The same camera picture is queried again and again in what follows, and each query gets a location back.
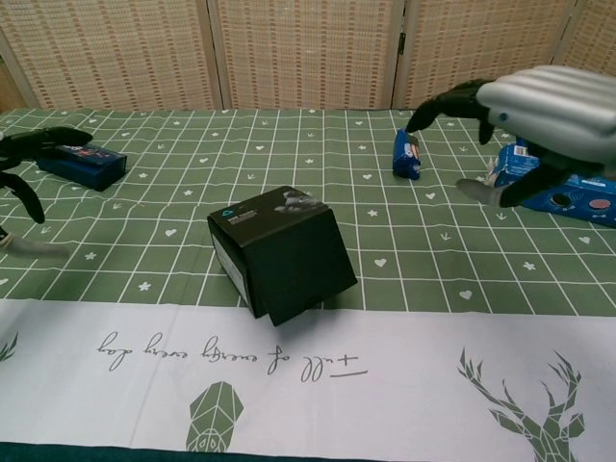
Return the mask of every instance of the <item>small blue box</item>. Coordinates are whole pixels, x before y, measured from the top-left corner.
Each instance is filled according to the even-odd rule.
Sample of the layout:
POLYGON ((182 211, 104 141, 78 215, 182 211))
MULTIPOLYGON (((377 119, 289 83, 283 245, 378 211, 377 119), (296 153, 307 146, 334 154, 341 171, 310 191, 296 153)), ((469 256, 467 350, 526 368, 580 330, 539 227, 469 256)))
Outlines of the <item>small blue box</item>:
MULTIPOLYGON (((527 153, 524 140, 517 139, 500 150, 488 178, 495 187, 508 185, 538 166, 539 159, 527 153)), ((616 224, 616 182, 602 177, 584 179, 572 175, 565 184, 535 195, 523 206, 613 227, 616 224)))
POLYGON ((38 168, 96 191, 105 191, 126 173, 126 156, 103 147, 60 146, 67 159, 37 159, 38 168))

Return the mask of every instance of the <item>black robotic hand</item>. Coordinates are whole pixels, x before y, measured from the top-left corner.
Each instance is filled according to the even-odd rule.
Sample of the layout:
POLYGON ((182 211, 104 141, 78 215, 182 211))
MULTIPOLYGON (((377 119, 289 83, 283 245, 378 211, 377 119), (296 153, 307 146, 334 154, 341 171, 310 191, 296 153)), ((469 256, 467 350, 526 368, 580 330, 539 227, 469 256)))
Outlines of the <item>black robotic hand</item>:
MULTIPOLYGON (((4 170, 41 157, 62 159, 66 154, 57 149, 59 146, 81 146, 91 140, 92 135, 89 133, 67 127, 44 128, 6 137, 0 132, 0 188, 8 188, 21 200, 36 223, 44 223, 45 214, 34 190, 18 175, 4 170)), ((0 252, 27 259, 65 259, 69 256, 68 249, 62 245, 29 241, 2 227, 0 252)))
POLYGON ((456 183, 484 204, 515 207, 565 183, 573 174, 616 172, 616 78, 565 66, 542 65, 496 80, 472 80, 424 102, 406 131, 423 130, 447 116, 479 121, 479 142, 495 127, 526 141, 539 166, 517 182, 492 188, 477 180, 456 183))

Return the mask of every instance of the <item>woven screen panel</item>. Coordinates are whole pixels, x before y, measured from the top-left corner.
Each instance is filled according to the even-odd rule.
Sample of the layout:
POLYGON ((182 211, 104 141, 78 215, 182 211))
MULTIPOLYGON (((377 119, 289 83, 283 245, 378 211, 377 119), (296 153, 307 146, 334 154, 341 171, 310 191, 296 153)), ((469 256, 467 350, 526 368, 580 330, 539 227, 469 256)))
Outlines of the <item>woven screen panel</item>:
POLYGON ((569 0, 418 0, 404 105, 474 78, 547 64, 569 0))
POLYGON ((214 107, 192 1, 2 0, 0 28, 42 108, 214 107))
POLYGON ((616 1, 586 0, 563 64, 616 75, 616 1))
POLYGON ((401 0, 216 3, 232 107, 390 107, 401 0))

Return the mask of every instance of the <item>table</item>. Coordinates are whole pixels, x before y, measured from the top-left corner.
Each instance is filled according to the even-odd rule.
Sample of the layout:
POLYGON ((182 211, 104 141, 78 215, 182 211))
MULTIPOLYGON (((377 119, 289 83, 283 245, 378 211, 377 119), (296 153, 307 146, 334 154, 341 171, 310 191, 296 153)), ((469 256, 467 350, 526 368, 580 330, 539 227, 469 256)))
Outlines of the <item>table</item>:
MULTIPOLYGON (((207 441, 212 450, 399 460, 444 461, 454 460, 453 456, 460 461, 532 460, 533 456, 560 460, 540 458, 545 455, 537 449, 541 448, 541 432, 524 430, 514 418, 506 419, 511 404, 506 396, 502 401, 494 399, 502 395, 501 380, 508 374, 510 388, 516 390, 514 400, 532 409, 530 414, 539 422, 549 396, 541 382, 550 384, 558 401, 563 393, 567 396, 567 387, 570 392, 578 390, 577 371, 583 371, 577 401, 572 398, 570 404, 575 407, 581 401, 586 420, 568 416, 571 426, 563 424, 563 428, 571 430, 570 436, 558 432, 546 436, 546 432, 543 443, 562 437, 563 451, 570 450, 571 444, 571 450, 585 458, 592 454, 592 460, 608 460, 601 457, 616 447, 601 423, 613 422, 616 411, 616 401, 607 392, 616 378, 610 349, 616 338, 616 271, 612 270, 616 230, 525 208, 497 210, 465 197, 454 187, 455 181, 484 176, 490 158, 513 142, 497 130, 488 144, 480 146, 475 142, 476 124, 468 120, 439 117, 420 133, 421 179, 412 182, 394 176, 395 130, 406 124, 410 114, 309 109, 16 110, 1 114, 0 127, 6 134, 53 125, 89 131, 94 136, 92 143, 126 154, 129 171, 106 191, 95 192, 40 171, 35 164, 24 163, 15 169, 37 192, 47 220, 35 224, 18 199, 6 191, 0 203, 3 226, 30 239, 66 244, 72 256, 61 263, 0 259, 0 319, 5 319, 0 346, 10 345, 19 333, 13 357, 0 362, 0 381, 11 390, 0 398, 0 409, 9 406, 16 412, 11 403, 17 397, 51 395, 41 384, 29 385, 26 377, 46 377, 55 383, 56 392, 70 390, 75 395, 66 392, 45 398, 43 410, 49 417, 43 422, 57 423, 54 429, 39 426, 29 439, 25 423, 13 423, 11 429, 0 425, 0 440, 190 449, 186 434, 186 441, 177 435, 166 440, 164 432, 152 429, 156 425, 151 419, 172 416, 166 424, 177 425, 178 434, 182 425, 189 428, 189 420, 195 419, 194 414, 188 415, 189 401, 201 396, 191 386, 196 387, 197 378, 203 379, 195 372, 199 359, 191 358, 204 351, 208 339, 218 340, 220 348, 228 348, 227 354, 237 356, 240 353, 235 349, 243 347, 242 358, 233 362, 250 363, 246 358, 252 353, 245 352, 260 348, 254 353, 259 361, 254 362, 261 364, 263 358, 268 365, 270 354, 276 352, 274 346, 285 351, 295 348, 303 361, 288 376, 282 375, 281 385, 267 382, 271 374, 256 372, 249 364, 238 372, 225 363, 228 371, 223 376, 227 378, 205 380, 221 396, 230 397, 227 404, 235 396, 242 403, 238 409, 244 409, 235 416, 235 429, 229 431, 234 423, 226 430, 217 427, 216 438, 211 433, 205 438, 203 429, 192 421, 194 435, 200 431, 199 441, 207 441), (359 284, 275 330, 267 320, 253 320, 245 309, 218 263, 206 217, 283 185, 306 191, 333 209, 359 284), (215 325, 217 333, 207 325, 215 325), (235 343, 222 346, 222 339, 230 337, 235 343), (103 339, 109 341, 106 346, 103 339), (135 359, 136 345, 144 347, 147 339, 141 359, 135 359), (121 348, 129 348, 126 345, 133 340, 133 356, 126 354, 124 367, 109 371, 121 348), (295 387, 311 381, 324 383, 320 377, 313 380, 318 365, 327 368, 344 359, 305 359, 312 354, 304 351, 307 347, 337 351, 331 355, 354 348, 355 353, 349 355, 368 358, 362 367, 370 370, 367 374, 372 378, 363 382, 358 378, 352 385, 330 381, 293 398, 295 387), (182 354, 185 363, 175 359, 182 354), (55 369, 41 369, 45 358, 55 369), (129 359, 132 370, 126 366, 129 359), (491 376, 484 385, 476 369, 480 360, 485 361, 483 373, 491 376), (165 370, 165 364, 171 363, 165 370), (458 367, 467 376, 461 377, 458 367), (309 372, 313 374, 303 380, 309 372), (175 373, 185 377, 184 381, 174 382, 175 373), (567 383, 564 392, 558 388, 563 386, 559 376, 567 383), (244 385, 245 390, 238 391, 239 384, 253 379, 253 390, 244 385), (437 379, 443 384, 435 385, 437 379), (60 407, 67 403, 72 403, 71 412, 82 419, 99 412, 96 406, 103 404, 84 405, 85 398, 77 398, 89 380, 100 388, 83 393, 96 395, 112 388, 124 406, 106 419, 117 424, 122 421, 120 411, 126 411, 136 416, 134 420, 114 430, 103 424, 78 424, 77 418, 59 423, 60 407), (165 380, 169 383, 156 391, 152 384, 165 380), (285 380, 294 380, 295 385, 285 380), (167 404, 151 404, 154 396, 162 399, 169 390, 177 394, 173 399, 181 397, 186 402, 184 414, 169 414, 167 404), (412 397, 396 395, 407 392, 412 397), (141 397, 140 404, 129 404, 136 396, 141 397), (54 399, 62 405, 56 407, 54 399), (259 408, 252 417, 246 404, 251 399, 253 407, 259 408), (281 417, 267 433, 270 440, 257 443, 258 428, 284 415, 292 399, 301 402, 292 409, 306 412, 306 422, 310 417, 315 424, 306 423, 301 431, 297 428, 303 436, 293 440, 281 436, 286 427, 281 417), (366 406, 361 411, 360 402, 366 406), (409 412, 400 413, 400 405, 409 412), (460 425, 465 425, 458 422, 470 412, 474 434, 467 425, 463 431, 460 425), (413 414, 419 416, 416 421, 413 414), (150 423, 144 423, 144 415, 150 423), (451 421, 442 423, 447 415, 451 421), (371 436, 368 424, 351 428, 362 416, 372 424, 379 422, 372 434, 374 441, 367 440, 371 436), (327 422, 336 429, 335 438, 326 436, 333 431, 327 422), (324 429, 318 430, 317 424, 324 429), (421 435, 421 442, 397 433, 395 429, 402 431, 405 425, 421 435), (77 427, 83 432, 75 434, 77 427), (438 427, 455 449, 439 441, 438 427), (96 436, 89 436, 94 429, 96 436), (122 431, 130 436, 120 436, 122 431), (533 435, 527 442, 525 431, 533 435)), ((200 358, 199 364, 203 358, 226 361, 220 354, 200 358)), ((205 393, 207 389, 201 385, 199 390, 205 393)), ((224 405, 221 409, 231 412, 224 405)), ((289 419, 287 425, 298 425, 289 419)))

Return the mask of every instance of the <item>blue packaging box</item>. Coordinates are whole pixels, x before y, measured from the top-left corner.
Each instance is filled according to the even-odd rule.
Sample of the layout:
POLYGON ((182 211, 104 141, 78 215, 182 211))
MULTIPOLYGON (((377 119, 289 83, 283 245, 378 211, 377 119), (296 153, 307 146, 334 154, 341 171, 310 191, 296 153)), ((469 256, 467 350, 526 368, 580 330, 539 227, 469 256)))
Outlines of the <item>blue packaging box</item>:
POLYGON ((105 191, 126 173, 126 156, 86 144, 60 146, 64 159, 37 159, 38 168, 96 191, 105 191))
MULTIPOLYGON (((517 139, 500 150, 498 161, 490 166, 486 182, 495 187, 508 185, 537 166, 539 159, 527 153, 524 140, 517 139)), ((572 175, 565 184, 535 195, 523 206, 614 227, 616 182, 602 177, 584 179, 572 175)))

